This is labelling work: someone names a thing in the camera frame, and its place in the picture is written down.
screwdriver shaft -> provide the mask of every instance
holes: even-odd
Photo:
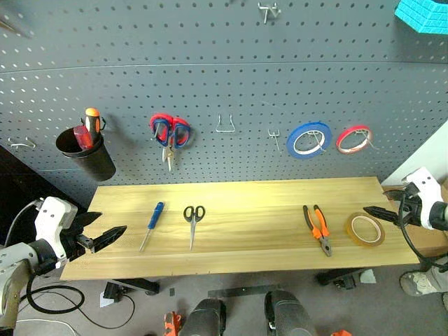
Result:
[[[145,236],[145,239],[143,239],[143,242],[142,242],[141,245],[140,245],[139,252],[142,252],[142,251],[143,251],[143,249],[144,249],[144,247],[145,247],[145,245],[146,245],[146,242],[148,241],[148,238],[149,238],[149,236],[151,235],[151,232],[152,232],[152,230],[148,230],[148,231],[147,231],[146,236]]]

screwdriver handle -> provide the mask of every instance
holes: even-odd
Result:
[[[85,110],[85,126],[95,144],[100,137],[99,111],[96,108],[90,107]]]
[[[154,213],[153,213],[151,219],[149,220],[149,224],[148,224],[149,230],[152,230],[153,228],[155,228],[155,224],[157,223],[157,221],[160,217],[160,214],[163,211],[163,206],[164,206],[163,202],[158,202],[157,205],[155,206]]]
[[[78,145],[83,151],[93,147],[92,137],[90,136],[86,126],[79,125],[73,127],[73,133],[75,134]]]

red-handled scissors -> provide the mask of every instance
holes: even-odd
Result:
[[[166,113],[156,113],[149,122],[154,137],[162,146],[184,147],[190,138],[190,125],[182,118]]]

table leg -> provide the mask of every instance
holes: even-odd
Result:
[[[340,288],[352,289],[356,287],[353,275],[361,273],[365,270],[366,268],[331,269],[330,271],[317,274],[316,280],[322,286],[327,286],[328,284],[333,282]]]
[[[144,291],[147,295],[156,295],[159,293],[160,286],[157,282],[152,282],[143,278],[135,279],[114,279],[110,280],[115,284],[119,284],[137,291]]]

orange pliers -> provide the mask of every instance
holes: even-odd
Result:
[[[330,231],[328,231],[327,221],[323,216],[322,210],[320,210],[317,204],[314,205],[314,212],[316,213],[316,216],[321,223],[321,230],[313,224],[308,206],[303,206],[303,214],[305,216],[305,221],[307,222],[308,228],[311,230],[313,237],[321,242],[322,251],[325,252],[328,257],[331,257],[331,245],[328,238],[328,236],[330,235]]]

